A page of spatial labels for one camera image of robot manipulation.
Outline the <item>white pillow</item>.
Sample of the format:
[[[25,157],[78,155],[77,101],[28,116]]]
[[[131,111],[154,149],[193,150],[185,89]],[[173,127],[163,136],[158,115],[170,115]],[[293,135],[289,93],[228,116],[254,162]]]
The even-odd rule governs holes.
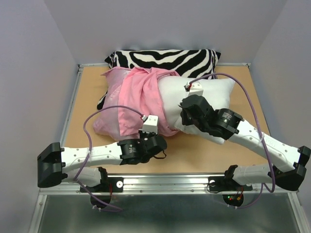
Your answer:
[[[158,81],[158,88],[163,101],[163,108],[166,120],[170,128],[179,130],[187,134],[200,136],[204,139],[222,145],[225,140],[220,137],[211,136],[208,133],[199,131],[195,126],[184,126],[181,121],[182,99],[188,96],[184,86],[191,81],[191,78],[179,76],[167,76]],[[234,87],[234,80],[226,79],[201,79],[193,83],[203,90],[203,97],[213,107],[213,109],[228,108],[230,105],[230,94]]]

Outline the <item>pink floral satin pillowcase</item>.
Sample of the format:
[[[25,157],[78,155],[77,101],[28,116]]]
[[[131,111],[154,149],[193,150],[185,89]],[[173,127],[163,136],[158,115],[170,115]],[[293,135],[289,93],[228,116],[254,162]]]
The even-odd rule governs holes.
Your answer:
[[[139,113],[158,117],[158,133],[173,136],[178,131],[169,126],[158,81],[178,76],[173,70],[160,68],[133,69],[114,67],[102,74],[108,89],[103,111],[93,123],[95,133],[108,135],[116,141],[137,138],[143,122]]]

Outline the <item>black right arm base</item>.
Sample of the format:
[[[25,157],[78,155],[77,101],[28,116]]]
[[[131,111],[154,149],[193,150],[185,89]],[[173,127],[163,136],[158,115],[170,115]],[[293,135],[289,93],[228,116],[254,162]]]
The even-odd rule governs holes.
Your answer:
[[[240,185],[233,180],[234,171],[237,167],[237,165],[231,165],[223,176],[208,178],[206,190],[212,194],[232,192],[232,194],[223,194],[223,200],[231,207],[241,208],[244,201],[244,191],[252,191],[253,187],[246,184]]]

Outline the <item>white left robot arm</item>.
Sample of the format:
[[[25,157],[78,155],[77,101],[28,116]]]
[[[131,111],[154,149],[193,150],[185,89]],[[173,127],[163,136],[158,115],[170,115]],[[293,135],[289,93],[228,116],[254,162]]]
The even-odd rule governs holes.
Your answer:
[[[166,140],[155,133],[143,133],[139,139],[88,148],[63,148],[58,142],[51,143],[37,157],[37,186],[50,188],[62,182],[81,182],[104,191],[108,179],[101,165],[147,163],[166,149]]]

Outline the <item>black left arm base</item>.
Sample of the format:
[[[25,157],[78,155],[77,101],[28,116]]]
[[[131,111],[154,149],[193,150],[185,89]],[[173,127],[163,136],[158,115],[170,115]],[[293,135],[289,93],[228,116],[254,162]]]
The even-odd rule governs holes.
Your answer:
[[[108,195],[98,196],[100,201],[110,204],[113,193],[123,192],[124,178],[123,177],[109,177],[105,168],[99,167],[97,170],[100,172],[100,184],[90,188],[91,193],[108,193]]]

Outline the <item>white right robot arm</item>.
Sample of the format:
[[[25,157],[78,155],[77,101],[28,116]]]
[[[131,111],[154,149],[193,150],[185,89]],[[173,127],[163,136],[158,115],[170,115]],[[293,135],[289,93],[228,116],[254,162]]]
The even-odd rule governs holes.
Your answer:
[[[203,133],[239,144],[267,159],[263,165],[231,165],[223,178],[215,180],[214,186],[229,190],[247,184],[270,183],[288,191],[299,189],[311,157],[310,148],[286,145],[230,109],[213,109],[202,96],[188,96],[182,99],[180,107],[183,125],[195,126]]]

